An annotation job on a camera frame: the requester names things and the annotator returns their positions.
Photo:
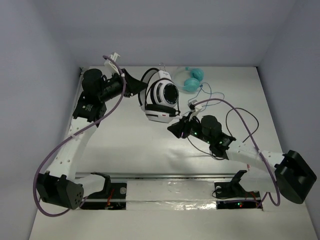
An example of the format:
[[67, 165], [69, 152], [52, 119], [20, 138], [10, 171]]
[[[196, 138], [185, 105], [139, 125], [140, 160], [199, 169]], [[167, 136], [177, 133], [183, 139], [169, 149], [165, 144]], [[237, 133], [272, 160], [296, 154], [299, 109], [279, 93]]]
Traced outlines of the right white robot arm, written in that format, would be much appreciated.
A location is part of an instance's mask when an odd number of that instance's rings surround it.
[[271, 174], [271, 186], [277, 187], [279, 193], [292, 203], [302, 204], [317, 180], [298, 152], [276, 153], [246, 146], [223, 133], [221, 123], [212, 115], [202, 119], [184, 116], [167, 129], [178, 139], [192, 136], [206, 142], [216, 158], [241, 162]]

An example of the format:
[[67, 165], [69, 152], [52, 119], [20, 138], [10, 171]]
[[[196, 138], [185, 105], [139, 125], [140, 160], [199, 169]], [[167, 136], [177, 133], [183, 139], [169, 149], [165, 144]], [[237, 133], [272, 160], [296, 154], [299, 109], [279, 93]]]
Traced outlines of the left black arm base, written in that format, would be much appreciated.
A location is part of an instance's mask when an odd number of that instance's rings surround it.
[[82, 210], [126, 210], [127, 183], [114, 182], [109, 190], [93, 193], [80, 206]]

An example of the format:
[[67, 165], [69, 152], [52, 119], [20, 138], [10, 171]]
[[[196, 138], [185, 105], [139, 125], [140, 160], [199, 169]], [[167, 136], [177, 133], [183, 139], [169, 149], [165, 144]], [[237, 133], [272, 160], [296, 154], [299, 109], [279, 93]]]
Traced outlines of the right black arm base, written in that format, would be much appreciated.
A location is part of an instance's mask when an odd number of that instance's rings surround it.
[[263, 209], [259, 191], [245, 191], [230, 182], [216, 182], [211, 195], [218, 210]]

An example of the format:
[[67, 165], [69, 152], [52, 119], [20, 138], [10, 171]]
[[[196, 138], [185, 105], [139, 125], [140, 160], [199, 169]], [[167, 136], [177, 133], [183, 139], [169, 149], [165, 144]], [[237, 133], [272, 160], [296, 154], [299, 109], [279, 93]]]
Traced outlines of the black and white headphones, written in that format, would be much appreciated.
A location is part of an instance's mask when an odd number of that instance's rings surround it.
[[150, 68], [140, 81], [146, 89], [138, 94], [138, 102], [149, 121], [168, 124], [179, 117], [179, 90], [167, 71]]

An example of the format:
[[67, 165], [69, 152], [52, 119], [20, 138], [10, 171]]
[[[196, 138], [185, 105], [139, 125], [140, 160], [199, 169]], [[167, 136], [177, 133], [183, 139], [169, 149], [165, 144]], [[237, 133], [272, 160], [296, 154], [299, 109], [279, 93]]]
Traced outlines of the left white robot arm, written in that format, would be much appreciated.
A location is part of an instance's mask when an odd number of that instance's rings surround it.
[[109, 175], [92, 172], [76, 179], [77, 165], [89, 139], [103, 117], [112, 113], [106, 102], [115, 98], [132, 97], [147, 88], [147, 83], [132, 77], [126, 69], [107, 78], [97, 68], [83, 73], [82, 92], [72, 114], [68, 136], [56, 149], [57, 156], [45, 173], [35, 182], [37, 201], [75, 210], [90, 195], [106, 197], [111, 193]]

